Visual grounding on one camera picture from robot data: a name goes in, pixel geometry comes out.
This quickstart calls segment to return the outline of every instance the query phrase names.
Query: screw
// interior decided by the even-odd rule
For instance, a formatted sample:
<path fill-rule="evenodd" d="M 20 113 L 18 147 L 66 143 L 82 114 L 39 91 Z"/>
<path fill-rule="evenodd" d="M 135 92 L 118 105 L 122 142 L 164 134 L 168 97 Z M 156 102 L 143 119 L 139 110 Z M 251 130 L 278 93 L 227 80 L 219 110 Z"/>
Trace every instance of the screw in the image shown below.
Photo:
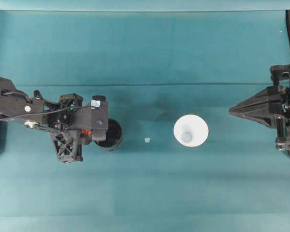
<path fill-rule="evenodd" d="M 28 106 L 28 105 L 26 105 L 26 106 L 25 106 L 25 111 L 26 111 L 26 112 L 30 112 L 30 111 L 31 111 L 31 107 Z"/>

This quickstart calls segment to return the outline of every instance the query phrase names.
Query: cable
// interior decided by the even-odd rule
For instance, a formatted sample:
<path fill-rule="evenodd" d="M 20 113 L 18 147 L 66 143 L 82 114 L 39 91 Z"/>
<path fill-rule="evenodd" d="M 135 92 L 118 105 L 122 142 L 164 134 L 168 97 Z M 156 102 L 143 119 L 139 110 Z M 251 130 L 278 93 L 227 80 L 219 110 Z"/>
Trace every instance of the cable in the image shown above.
<path fill-rule="evenodd" d="M 68 109 L 82 109 L 82 108 L 88 108 L 91 107 L 90 105 L 87 106 L 70 106 L 70 107 L 65 107 L 62 109 L 58 109 L 58 110 L 53 110 L 53 111 L 45 111 L 45 112 L 38 112 L 38 113 L 27 113 L 27 114 L 21 114 L 21 115 L 14 115 L 14 116 L 10 116 L 10 117 L 4 117 L 4 118 L 0 118 L 0 121 L 5 121 L 5 120 L 10 120 L 10 119 L 14 119 L 17 117 L 23 117 L 23 116 L 37 116 L 37 115 L 50 115 L 50 114 L 54 114 L 54 113 L 58 113 L 64 110 L 68 110 Z"/>

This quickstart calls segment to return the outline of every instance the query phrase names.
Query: robotic arm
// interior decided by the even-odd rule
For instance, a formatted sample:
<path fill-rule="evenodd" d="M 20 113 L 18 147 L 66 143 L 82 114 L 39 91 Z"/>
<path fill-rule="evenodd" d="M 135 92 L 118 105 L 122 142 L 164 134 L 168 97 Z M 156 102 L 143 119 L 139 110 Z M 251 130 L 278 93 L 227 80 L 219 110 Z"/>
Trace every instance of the robotic arm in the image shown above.
<path fill-rule="evenodd" d="M 83 161 L 82 146 L 92 141 L 107 151 L 121 143 L 121 127 L 109 119 L 106 98 L 93 96 L 89 104 L 82 103 L 75 93 L 61 95 L 58 103 L 45 100 L 38 90 L 30 98 L 0 77 L 0 122 L 23 123 L 50 133 L 57 159 L 63 163 Z"/>
<path fill-rule="evenodd" d="M 290 65 L 270 69 L 272 86 L 230 109 L 230 114 L 277 129 L 276 148 L 290 155 Z M 288 80 L 287 86 L 280 85 Z"/>

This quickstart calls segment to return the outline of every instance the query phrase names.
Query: teal cloth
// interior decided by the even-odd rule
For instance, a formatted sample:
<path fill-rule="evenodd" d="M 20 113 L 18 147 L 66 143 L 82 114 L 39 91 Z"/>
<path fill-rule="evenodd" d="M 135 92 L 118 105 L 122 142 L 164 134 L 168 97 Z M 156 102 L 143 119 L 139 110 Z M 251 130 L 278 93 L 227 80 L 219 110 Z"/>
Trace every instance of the teal cloth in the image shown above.
<path fill-rule="evenodd" d="M 3 125 L 0 232 L 290 232 L 290 158 L 228 112 L 287 63 L 283 11 L 1 12 L 0 76 L 52 101 L 107 96 L 123 143 L 64 165 L 47 133 Z M 210 129 L 195 148 L 173 136 L 191 113 Z"/>
<path fill-rule="evenodd" d="M 290 0 L 0 0 L 0 10 L 192 12 L 290 9 Z"/>

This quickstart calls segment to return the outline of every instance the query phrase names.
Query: black robotic arm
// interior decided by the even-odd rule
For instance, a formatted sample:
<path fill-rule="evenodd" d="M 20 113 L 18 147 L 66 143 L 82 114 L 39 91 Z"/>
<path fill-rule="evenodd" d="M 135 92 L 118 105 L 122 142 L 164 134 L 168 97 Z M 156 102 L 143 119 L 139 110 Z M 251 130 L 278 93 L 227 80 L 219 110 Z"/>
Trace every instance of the black robotic arm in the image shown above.
<path fill-rule="evenodd" d="M 109 119 L 106 98 L 93 96 L 87 105 L 82 103 L 83 98 L 75 93 L 51 102 L 36 90 L 30 98 L 11 80 L 0 77 L 0 122 L 23 123 L 50 133 L 57 159 L 63 163 L 83 161 L 82 146 L 92 141 L 107 151 L 121 143 L 121 127 Z"/>

